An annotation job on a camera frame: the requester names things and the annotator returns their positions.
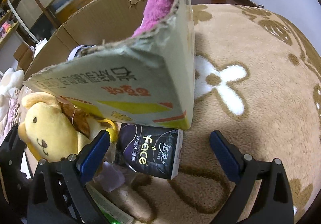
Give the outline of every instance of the plush toy nose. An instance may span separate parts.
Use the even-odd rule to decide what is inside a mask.
[[[41,146],[42,146],[43,148],[47,148],[47,143],[46,143],[44,140],[42,140],[42,141],[41,141]]]

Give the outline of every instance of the white pole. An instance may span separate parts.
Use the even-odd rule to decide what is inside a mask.
[[[33,35],[33,33],[29,30],[29,28],[24,24],[24,22],[21,20],[20,16],[17,14],[16,10],[13,8],[10,0],[7,0],[8,6],[10,7],[11,11],[13,12],[14,16],[18,19],[20,24],[26,29],[27,33],[33,38],[33,40],[36,41],[36,43],[39,43],[39,40]]]

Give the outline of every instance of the white bow pattern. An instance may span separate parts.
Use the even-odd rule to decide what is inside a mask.
[[[238,81],[244,78],[247,75],[244,67],[238,64],[230,65],[219,71],[206,58],[197,55],[196,71],[198,72],[199,77],[195,79],[194,99],[197,99],[216,89],[230,112],[237,116],[240,116],[244,113],[245,107],[243,100],[232,88],[226,84],[227,82]],[[207,78],[211,74],[214,74],[214,76],[217,76],[220,79],[217,85],[208,83]]]

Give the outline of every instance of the blue gripper pad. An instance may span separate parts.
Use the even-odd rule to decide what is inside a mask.
[[[241,179],[240,165],[215,131],[210,135],[210,146],[227,178],[238,183]]]
[[[92,180],[96,170],[110,146],[110,136],[104,131],[80,167],[80,181],[85,184]]]

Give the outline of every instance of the metal screw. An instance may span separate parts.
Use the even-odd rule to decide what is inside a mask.
[[[275,158],[274,159],[274,162],[278,165],[281,165],[282,164],[282,161],[279,159],[279,158]]]
[[[68,160],[69,161],[74,161],[76,158],[77,158],[76,154],[71,154],[71,155],[68,156]]]
[[[252,156],[249,154],[244,154],[244,159],[246,159],[247,161],[251,161],[252,160]]]
[[[41,159],[40,161],[39,161],[39,164],[40,165],[43,165],[43,164],[45,164],[46,163],[46,159]]]

